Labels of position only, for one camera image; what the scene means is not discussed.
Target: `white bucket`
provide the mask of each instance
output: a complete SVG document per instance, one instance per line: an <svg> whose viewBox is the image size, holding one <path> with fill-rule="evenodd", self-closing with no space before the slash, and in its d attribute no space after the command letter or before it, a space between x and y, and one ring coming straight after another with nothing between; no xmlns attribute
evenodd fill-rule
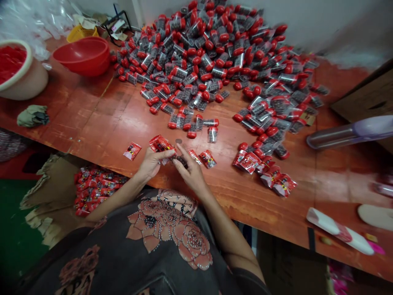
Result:
<svg viewBox="0 0 393 295"><path fill-rule="evenodd" d="M37 96L48 84L48 72L32 55L30 46L21 40L0 41L0 47L20 47L26 50L25 63L9 80L0 84L0 97L27 100Z"/></svg>

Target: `wooden table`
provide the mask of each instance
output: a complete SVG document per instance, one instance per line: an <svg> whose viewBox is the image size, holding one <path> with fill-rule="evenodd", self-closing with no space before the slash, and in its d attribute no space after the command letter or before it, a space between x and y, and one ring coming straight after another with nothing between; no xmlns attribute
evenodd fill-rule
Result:
<svg viewBox="0 0 393 295"><path fill-rule="evenodd" d="M64 40L50 41L48 47L54 49L62 43ZM210 149L218 165L210 170L203 168L203 173L232 219L305 248L309 248L307 227L313 227L318 253L393 281L393 249L390 247L393 233L365 224L356 213L357 206L363 203L392 206L390 199L370 190L370 184L384 165L381 158L388 155L382 150L378 150L377 155L370 153L370 148L372 151L376 148L370 144L319 152L307 147L308 134L345 124L327 107L320 109L313 126L304 128L298 135L287 134L285 146L291 156L285 161L277 160L277 164L292 176L298 187L288 199L282 199L262 186L257 175L248 175L231 165L239 143L251 144L256 139L232 119L248 104L232 85L225 87L231 92L229 98L221 104L212 103L202 114L206 119L220 120L218 142L212 144L207 143L206 128L194 140L188 139L182 130L168 129L169 116L161 111L152 115L139 94L140 85L135 87L112 79L112 69L100 77L84 78L68 72L53 60L50 63L53 69L49 84L38 97L21 102L0 99L0 127L130 177L144 156L141 152L131 162L122 155L131 141L147 148L149 139L161 134L172 143L182 139L197 153ZM361 69L338 70L322 61L315 80L331 89L330 95L323 98L328 105L366 76ZM31 104L48 106L48 125L31 129L16 125L18 114ZM149 184L191 193L171 164L162 167ZM360 234L377 236L386 256L363 255L331 236L333 245L321 243L319 238L329 235L306 221L310 207Z"/></svg>

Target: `green floor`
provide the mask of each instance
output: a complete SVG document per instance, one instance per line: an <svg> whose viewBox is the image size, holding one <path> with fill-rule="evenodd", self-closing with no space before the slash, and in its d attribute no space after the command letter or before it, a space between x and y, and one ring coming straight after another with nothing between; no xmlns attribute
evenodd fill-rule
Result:
<svg viewBox="0 0 393 295"><path fill-rule="evenodd" d="M30 210L19 209L23 196L35 183L35 180L0 179L1 276L9 284L16 282L48 251L41 244L40 232L25 221Z"/></svg>

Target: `pink and white packaging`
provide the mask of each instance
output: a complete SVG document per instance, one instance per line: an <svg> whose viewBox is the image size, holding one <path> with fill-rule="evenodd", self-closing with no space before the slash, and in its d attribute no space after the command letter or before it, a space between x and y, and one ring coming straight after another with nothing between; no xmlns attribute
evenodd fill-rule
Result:
<svg viewBox="0 0 393 295"><path fill-rule="evenodd" d="M364 237L359 235L357 232L347 228L334 221L332 218L323 214L315 208L308 209L307 220L312 224L322 228L328 233L334 235L336 238L347 243L349 246L354 247L356 250L360 251L366 255L374 255L374 250L369 245Z"/></svg>

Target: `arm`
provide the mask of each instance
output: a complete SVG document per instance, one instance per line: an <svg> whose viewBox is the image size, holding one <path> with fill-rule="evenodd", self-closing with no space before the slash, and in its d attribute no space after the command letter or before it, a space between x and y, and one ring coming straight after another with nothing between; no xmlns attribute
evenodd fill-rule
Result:
<svg viewBox="0 0 393 295"><path fill-rule="evenodd" d="M253 251L238 227L213 196L204 180L201 167L181 145L178 144L177 147L187 161L188 169L186 170L176 159L173 160L173 163L186 184L196 193L203 204L225 261L232 268L243 268L252 272L264 282L262 271Z"/></svg>
<svg viewBox="0 0 393 295"><path fill-rule="evenodd" d="M155 153L148 148L138 172L129 181L127 181L122 188L116 191L110 198L90 213L86 217L86 221L97 222L108 213L135 200L145 184L158 173L158 170L160 169L160 164L158 163L159 160L169 158L173 155L173 153L174 150Z"/></svg>

